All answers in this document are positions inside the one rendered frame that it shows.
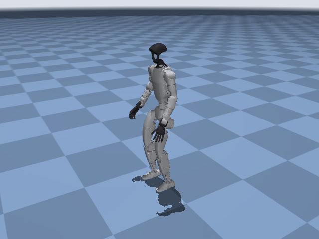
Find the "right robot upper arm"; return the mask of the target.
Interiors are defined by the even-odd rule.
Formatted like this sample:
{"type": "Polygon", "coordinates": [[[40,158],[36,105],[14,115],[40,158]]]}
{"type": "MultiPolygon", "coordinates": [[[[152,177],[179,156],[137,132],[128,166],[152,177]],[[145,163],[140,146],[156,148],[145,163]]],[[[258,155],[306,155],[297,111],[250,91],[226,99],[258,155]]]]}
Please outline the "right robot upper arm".
{"type": "Polygon", "coordinates": [[[147,83],[147,88],[151,91],[153,91],[152,81],[151,81],[151,66],[148,66],[148,72],[149,72],[149,82],[147,83]]]}

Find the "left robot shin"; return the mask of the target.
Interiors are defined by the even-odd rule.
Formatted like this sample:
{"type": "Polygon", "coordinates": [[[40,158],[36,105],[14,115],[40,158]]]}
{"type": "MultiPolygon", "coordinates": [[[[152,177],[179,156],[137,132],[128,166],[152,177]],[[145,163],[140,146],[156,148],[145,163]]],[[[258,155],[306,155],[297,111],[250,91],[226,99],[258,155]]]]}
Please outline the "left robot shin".
{"type": "Polygon", "coordinates": [[[171,183],[170,174],[169,174],[170,162],[168,159],[168,154],[163,153],[161,158],[160,158],[160,161],[157,158],[156,158],[156,160],[157,160],[157,164],[158,164],[158,167],[160,169],[160,172],[162,173],[163,178],[165,179],[165,182],[168,181],[167,184],[171,183]]]}

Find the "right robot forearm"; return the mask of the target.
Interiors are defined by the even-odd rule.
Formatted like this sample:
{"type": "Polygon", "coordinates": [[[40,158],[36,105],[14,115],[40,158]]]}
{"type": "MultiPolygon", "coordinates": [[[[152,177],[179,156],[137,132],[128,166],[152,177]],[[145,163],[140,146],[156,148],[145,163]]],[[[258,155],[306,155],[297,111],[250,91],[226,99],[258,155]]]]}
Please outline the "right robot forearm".
{"type": "Polygon", "coordinates": [[[139,100],[139,101],[141,101],[140,107],[143,107],[145,105],[145,102],[147,101],[150,94],[151,94],[151,91],[146,86],[144,93],[142,94],[142,96],[140,97],[140,100],[139,100]]]}

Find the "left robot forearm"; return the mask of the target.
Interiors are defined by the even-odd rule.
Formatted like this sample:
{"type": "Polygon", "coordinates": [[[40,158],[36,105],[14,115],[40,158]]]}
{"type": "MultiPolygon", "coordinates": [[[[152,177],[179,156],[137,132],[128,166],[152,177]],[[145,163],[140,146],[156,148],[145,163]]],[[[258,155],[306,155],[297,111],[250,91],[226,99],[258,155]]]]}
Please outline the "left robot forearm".
{"type": "Polygon", "coordinates": [[[163,114],[163,119],[162,119],[162,124],[167,124],[170,114],[172,114],[172,111],[175,108],[176,104],[176,97],[175,96],[170,96],[168,100],[168,104],[166,105],[165,113],[163,114]]]}

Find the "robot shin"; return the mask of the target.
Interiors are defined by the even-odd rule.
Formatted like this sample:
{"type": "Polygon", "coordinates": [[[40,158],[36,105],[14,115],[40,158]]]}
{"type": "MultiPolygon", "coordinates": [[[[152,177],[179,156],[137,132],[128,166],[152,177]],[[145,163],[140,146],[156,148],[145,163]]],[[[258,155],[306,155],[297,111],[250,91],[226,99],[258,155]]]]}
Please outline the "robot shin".
{"type": "Polygon", "coordinates": [[[160,169],[160,172],[162,173],[163,178],[165,179],[165,182],[168,181],[167,184],[171,183],[170,174],[169,174],[170,162],[168,159],[168,154],[163,153],[161,158],[160,158],[160,161],[157,158],[156,158],[156,160],[157,160],[157,164],[158,164],[158,167],[160,169]]]}
{"type": "MultiPolygon", "coordinates": [[[[143,146],[144,147],[144,146],[143,146]]],[[[144,147],[144,151],[146,154],[146,158],[148,160],[148,163],[152,169],[152,173],[156,173],[157,172],[157,168],[156,168],[156,153],[155,150],[153,151],[148,151],[145,147],[144,147]],[[154,171],[153,171],[154,170],[154,171]]]]}

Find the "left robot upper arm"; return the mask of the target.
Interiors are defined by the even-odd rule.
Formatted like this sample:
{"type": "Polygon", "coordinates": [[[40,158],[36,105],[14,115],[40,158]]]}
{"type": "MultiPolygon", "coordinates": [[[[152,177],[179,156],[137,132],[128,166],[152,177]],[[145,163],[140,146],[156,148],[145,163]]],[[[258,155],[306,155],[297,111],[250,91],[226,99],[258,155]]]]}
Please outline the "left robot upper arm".
{"type": "MultiPolygon", "coordinates": [[[[176,97],[176,102],[177,102],[177,91],[176,91],[176,83],[175,83],[175,73],[171,70],[165,70],[164,71],[164,79],[167,82],[168,85],[168,90],[170,92],[170,96],[175,96],[176,97]]],[[[169,96],[169,97],[170,97],[169,96]]],[[[169,97],[167,101],[169,100],[169,97]]]]}

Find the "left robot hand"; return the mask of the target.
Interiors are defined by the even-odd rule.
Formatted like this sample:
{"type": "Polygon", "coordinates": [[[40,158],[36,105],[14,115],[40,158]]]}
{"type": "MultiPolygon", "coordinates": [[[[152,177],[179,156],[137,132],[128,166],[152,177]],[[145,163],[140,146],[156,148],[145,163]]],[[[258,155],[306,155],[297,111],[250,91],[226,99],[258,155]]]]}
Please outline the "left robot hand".
{"type": "Polygon", "coordinates": [[[162,136],[162,135],[163,135],[163,136],[162,136],[161,142],[163,142],[163,138],[164,138],[164,135],[165,135],[165,127],[167,127],[168,122],[167,122],[166,125],[165,125],[165,124],[162,124],[161,122],[162,122],[162,119],[161,119],[160,124],[159,124],[160,126],[158,126],[157,129],[155,129],[155,130],[151,133],[151,135],[153,135],[153,133],[156,132],[156,134],[155,134],[153,140],[155,139],[156,135],[158,134],[158,135],[157,135],[157,138],[156,138],[156,140],[155,140],[155,142],[157,142],[159,135],[160,135],[160,137],[159,137],[159,141],[158,141],[158,142],[160,142],[160,139],[161,139],[161,136],[162,136]]]}

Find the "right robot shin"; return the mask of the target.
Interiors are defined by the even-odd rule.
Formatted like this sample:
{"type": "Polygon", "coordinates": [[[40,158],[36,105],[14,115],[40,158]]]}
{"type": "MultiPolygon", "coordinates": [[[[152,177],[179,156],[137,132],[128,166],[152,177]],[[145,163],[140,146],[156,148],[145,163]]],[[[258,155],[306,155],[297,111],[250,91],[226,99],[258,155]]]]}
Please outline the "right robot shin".
{"type": "MultiPolygon", "coordinates": [[[[144,146],[143,146],[144,147],[144,146]]],[[[157,172],[157,168],[156,168],[156,153],[155,150],[153,151],[148,151],[145,147],[144,147],[144,151],[146,154],[146,158],[148,160],[148,163],[152,169],[152,173],[156,173],[157,172]],[[153,171],[154,170],[154,171],[153,171]]]]}

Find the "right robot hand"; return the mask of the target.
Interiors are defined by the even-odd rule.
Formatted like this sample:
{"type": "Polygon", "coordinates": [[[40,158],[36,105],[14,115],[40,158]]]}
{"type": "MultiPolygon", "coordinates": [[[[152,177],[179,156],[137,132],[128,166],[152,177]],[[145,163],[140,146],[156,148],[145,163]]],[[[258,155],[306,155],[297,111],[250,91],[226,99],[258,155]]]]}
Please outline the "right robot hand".
{"type": "Polygon", "coordinates": [[[139,108],[142,108],[142,107],[140,107],[140,105],[141,105],[141,101],[139,101],[137,104],[136,104],[136,106],[135,107],[133,107],[131,110],[130,110],[130,113],[129,113],[129,118],[130,119],[136,119],[135,118],[135,114],[136,114],[136,112],[139,110],[139,108]]]}

